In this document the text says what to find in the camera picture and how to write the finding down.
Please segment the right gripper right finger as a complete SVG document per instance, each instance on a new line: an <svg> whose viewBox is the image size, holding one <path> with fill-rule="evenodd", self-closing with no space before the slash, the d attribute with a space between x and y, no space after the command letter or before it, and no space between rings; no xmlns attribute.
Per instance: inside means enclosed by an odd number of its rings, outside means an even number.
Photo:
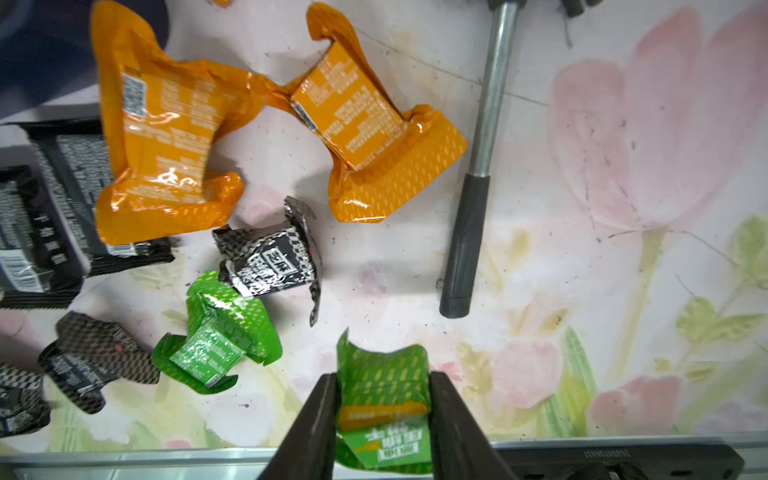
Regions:
<svg viewBox="0 0 768 480"><path fill-rule="evenodd" d="M517 479L444 372L430 373L429 415L435 479Z"/></svg>

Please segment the green cookie packet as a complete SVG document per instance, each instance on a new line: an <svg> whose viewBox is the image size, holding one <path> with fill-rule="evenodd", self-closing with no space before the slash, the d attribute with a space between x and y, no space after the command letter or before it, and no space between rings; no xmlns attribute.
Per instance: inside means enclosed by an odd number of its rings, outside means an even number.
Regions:
<svg viewBox="0 0 768 480"><path fill-rule="evenodd" d="M151 360L163 374L201 395L234 387L230 371L243 359L267 366L283 355L277 329L263 303L242 297L208 271L187 290L186 335L164 335Z"/></svg>
<svg viewBox="0 0 768 480"><path fill-rule="evenodd" d="M344 332L336 351L336 462L363 471L432 474L426 349L411 345L390 353L367 351Z"/></svg>

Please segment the orange cookie packet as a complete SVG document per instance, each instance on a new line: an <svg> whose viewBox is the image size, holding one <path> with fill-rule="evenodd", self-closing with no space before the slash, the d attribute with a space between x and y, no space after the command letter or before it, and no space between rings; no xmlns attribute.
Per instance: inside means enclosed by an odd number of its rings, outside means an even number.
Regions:
<svg viewBox="0 0 768 480"><path fill-rule="evenodd" d="M213 144L252 121L266 80L164 53L150 25L116 1L91 15L103 134L114 181L95 223L107 245L223 226L241 198L236 173L210 173Z"/></svg>
<svg viewBox="0 0 768 480"><path fill-rule="evenodd" d="M342 223L378 223L418 195L467 150L439 111L399 111L370 67L349 20L321 2L306 12L310 36L329 48L287 96L292 112L333 159L328 204Z"/></svg>

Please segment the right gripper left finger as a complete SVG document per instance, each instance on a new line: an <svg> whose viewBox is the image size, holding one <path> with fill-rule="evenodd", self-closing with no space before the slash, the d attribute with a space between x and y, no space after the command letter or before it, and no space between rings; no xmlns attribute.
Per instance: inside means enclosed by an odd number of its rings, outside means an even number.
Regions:
<svg viewBox="0 0 768 480"><path fill-rule="evenodd" d="M258 479L332 479L339 399L337 375L322 375Z"/></svg>

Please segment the black checkered cookie packet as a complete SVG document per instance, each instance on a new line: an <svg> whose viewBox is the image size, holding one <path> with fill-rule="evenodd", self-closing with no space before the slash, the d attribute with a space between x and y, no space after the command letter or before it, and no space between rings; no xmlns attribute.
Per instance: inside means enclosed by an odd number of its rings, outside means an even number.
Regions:
<svg viewBox="0 0 768 480"><path fill-rule="evenodd" d="M1 363L1 437L37 432L50 422L43 376Z"/></svg>
<svg viewBox="0 0 768 480"><path fill-rule="evenodd" d="M94 415L105 407L101 390L113 381L159 382L151 353L120 324L70 311L55 329L57 338L40 353L38 365L84 413Z"/></svg>
<svg viewBox="0 0 768 480"><path fill-rule="evenodd" d="M246 299L308 286L313 301L309 324L317 323L321 301L322 260L309 229L314 212L304 202L284 199L285 220L265 228L233 229L225 225L212 232L223 260L219 281Z"/></svg>

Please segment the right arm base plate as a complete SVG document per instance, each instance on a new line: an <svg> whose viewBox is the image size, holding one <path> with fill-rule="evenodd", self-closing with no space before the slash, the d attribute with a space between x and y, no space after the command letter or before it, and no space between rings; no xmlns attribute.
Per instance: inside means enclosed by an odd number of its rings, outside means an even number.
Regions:
<svg viewBox="0 0 768 480"><path fill-rule="evenodd" d="M502 449L519 479L736 479L745 461L728 445Z"/></svg>

